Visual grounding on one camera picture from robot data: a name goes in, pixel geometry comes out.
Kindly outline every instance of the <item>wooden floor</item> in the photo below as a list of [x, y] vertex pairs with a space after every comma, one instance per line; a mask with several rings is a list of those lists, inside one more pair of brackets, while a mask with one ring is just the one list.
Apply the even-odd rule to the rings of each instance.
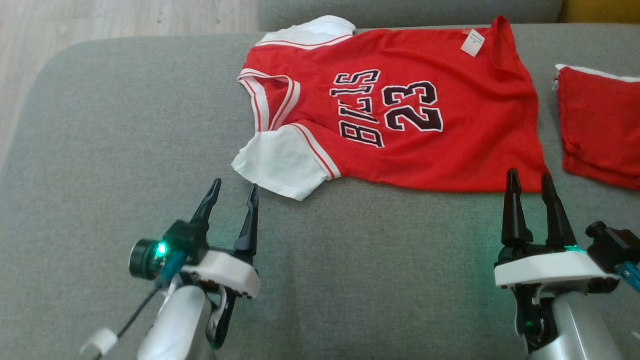
[[27, 93], [56, 53], [91, 40], [257, 27], [257, 0], [0, 0], [0, 170]]

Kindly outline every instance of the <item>robotic arm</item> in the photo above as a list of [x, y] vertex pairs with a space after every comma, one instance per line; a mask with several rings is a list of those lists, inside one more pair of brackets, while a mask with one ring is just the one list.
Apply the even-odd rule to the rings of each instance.
[[99, 358], [124, 335], [148, 300], [165, 290], [166, 300], [138, 351], [138, 359], [211, 360], [227, 338], [236, 299], [252, 299], [260, 291], [253, 267], [257, 251], [258, 186], [233, 250], [207, 243], [209, 217], [222, 182], [216, 179], [190, 222], [176, 221], [162, 240], [140, 240], [132, 249], [129, 272], [155, 282], [154, 291], [120, 334], [99, 331], [89, 342]]
[[526, 340], [530, 359], [622, 359], [586, 295], [610, 293], [621, 278], [640, 292], [640, 240], [629, 230], [595, 222], [586, 231], [592, 246], [579, 249], [551, 175], [542, 177], [542, 188], [548, 238], [536, 245], [522, 211], [518, 172], [508, 173], [495, 283], [516, 298], [516, 332]]

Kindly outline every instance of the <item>gray fabric surface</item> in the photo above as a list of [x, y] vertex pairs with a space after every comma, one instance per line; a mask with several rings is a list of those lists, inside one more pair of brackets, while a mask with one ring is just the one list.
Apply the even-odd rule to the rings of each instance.
[[[640, 193], [561, 168], [554, 65], [640, 76], [637, 26], [514, 26], [540, 96], [540, 138], [576, 234], [640, 233]], [[209, 241], [230, 247], [251, 185], [230, 164], [253, 135], [236, 76], [261, 34], [92, 42], [55, 57], [24, 107], [0, 175], [0, 357], [72, 359], [119, 330], [151, 290], [127, 261], [140, 238], [190, 217], [223, 179]], [[515, 302], [495, 287], [501, 194], [401, 190], [353, 179], [304, 202], [262, 192], [262, 292], [239, 301], [220, 359], [518, 359]], [[542, 200], [524, 197], [546, 238]], [[585, 236], [580, 243], [587, 244]], [[593, 296], [627, 359], [638, 295]], [[132, 359], [155, 299], [109, 359]]]
[[562, 0], [259, 0], [262, 31], [275, 31], [322, 15], [357, 28], [490, 24], [498, 15], [514, 24], [556, 22]]

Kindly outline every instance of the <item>folded red cloth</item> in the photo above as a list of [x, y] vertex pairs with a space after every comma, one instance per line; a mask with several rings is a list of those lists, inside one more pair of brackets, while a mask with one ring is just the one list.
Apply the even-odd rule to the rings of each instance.
[[640, 190], [640, 78], [556, 67], [564, 170]]

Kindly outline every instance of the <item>camera lens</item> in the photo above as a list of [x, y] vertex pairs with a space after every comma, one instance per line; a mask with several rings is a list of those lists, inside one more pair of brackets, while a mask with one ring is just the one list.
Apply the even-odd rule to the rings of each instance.
[[129, 256], [129, 273], [140, 279], [154, 280], [157, 269], [153, 262], [160, 241], [142, 239], [131, 250]]

